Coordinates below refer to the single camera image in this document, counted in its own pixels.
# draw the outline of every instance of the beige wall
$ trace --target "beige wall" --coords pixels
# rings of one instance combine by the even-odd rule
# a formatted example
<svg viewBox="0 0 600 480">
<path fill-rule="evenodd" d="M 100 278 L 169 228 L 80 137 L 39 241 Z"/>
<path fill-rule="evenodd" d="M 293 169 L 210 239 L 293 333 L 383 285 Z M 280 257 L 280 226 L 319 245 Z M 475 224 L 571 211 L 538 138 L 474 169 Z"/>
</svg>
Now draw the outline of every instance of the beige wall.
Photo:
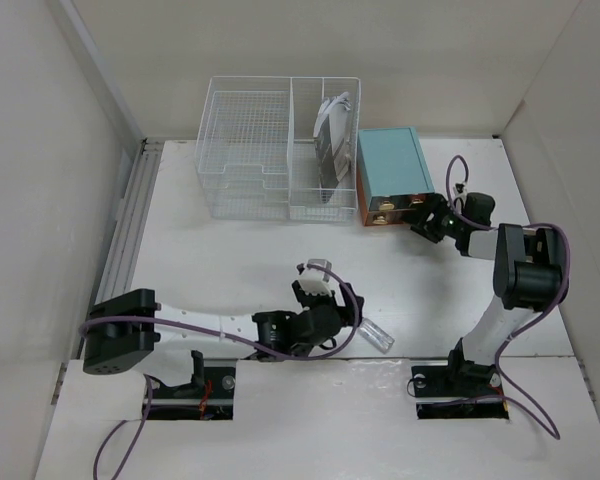
<svg viewBox="0 0 600 480">
<path fill-rule="evenodd" d="M 33 474 L 121 148 L 43 0 L 0 0 L 0 479 Z"/>
<path fill-rule="evenodd" d="M 503 130 L 578 0 L 75 0 L 147 135 L 213 75 L 362 79 L 361 126 Z"/>
<path fill-rule="evenodd" d="M 583 0 L 503 136 L 534 220 L 564 225 L 563 313 L 600 415 L 600 0 Z"/>
</svg>

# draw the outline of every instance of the wire basket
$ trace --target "wire basket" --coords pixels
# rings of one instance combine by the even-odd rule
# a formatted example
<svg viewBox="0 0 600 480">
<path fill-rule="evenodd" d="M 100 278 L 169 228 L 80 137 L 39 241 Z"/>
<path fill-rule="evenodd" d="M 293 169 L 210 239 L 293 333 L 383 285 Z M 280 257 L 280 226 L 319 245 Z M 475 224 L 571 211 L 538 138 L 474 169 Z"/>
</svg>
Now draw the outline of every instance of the wire basket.
<svg viewBox="0 0 600 480">
<path fill-rule="evenodd" d="M 324 97 L 350 93 L 338 187 L 320 188 L 313 127 Z M 342 222 L 357 211 L 360 80 L 213 77 L 200 122 L 196 166 L 211 215 L 227 219 Z"/>
</svg>

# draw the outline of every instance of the wall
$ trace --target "wall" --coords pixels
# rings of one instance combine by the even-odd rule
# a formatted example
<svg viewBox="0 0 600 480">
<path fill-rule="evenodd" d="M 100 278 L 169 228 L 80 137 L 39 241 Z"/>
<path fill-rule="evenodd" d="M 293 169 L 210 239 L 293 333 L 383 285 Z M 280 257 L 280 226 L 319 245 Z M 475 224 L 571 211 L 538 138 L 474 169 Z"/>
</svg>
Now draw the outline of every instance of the wall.
<svg viewBox="0 0 600 480">
<path fill-rule="evenodd" d="M 43 0 L 0 0 L 0 479 L 33 475 L 121 147 Z"/>
<path fill-rule="evenodd" d="M 578 0 L 75 0 L 148 135 L 213 75 L 362 79 L 361 126 L 500 133 Z"/>
<path fill-rule="evenodd" d="M 534 220 L 567 229 L 563 314 L 600 415 L 600 0 L 583 0 L 503 136 Z"/>
</svg>

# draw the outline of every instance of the teal box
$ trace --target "teal box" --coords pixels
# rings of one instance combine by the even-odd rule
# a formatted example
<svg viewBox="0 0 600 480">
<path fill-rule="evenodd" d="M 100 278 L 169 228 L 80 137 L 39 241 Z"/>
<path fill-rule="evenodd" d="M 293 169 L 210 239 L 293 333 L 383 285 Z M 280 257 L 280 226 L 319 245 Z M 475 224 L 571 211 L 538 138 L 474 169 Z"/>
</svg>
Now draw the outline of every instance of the teal box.
<svg viewBox="0 0 600 480">
<path fill-rule="evenodd" d="M 434 192 L 413 127 L 360 130 L 357 161 L 369 212 L 407 209 L 414 195 Z"/>
</svg>

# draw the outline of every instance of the storage box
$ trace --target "storage box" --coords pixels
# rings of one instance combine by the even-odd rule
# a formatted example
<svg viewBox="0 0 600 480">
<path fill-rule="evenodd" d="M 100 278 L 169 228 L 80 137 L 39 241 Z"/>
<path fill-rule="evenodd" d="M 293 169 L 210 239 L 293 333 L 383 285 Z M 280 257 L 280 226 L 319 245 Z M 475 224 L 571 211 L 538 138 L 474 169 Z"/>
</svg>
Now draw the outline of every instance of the storage box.
<svg viewBox="0 0 600 480">
<path fill-rule="evenodd" d="M 402 214 L 434 192 L 413 127 L 360 130 L 358 168 L 364 225 L 403 223 Z"/>
<path fill-rule="evenodd" d="M 323 98 L 349 92 L 343 145 L 349 173 L 320 188 L 313 128 Z M 341 222 L 357 210 L 360 80 L 334 77 L 214 77 L 196 146 L 211 215 L 227 219 Z"/>
</svg>

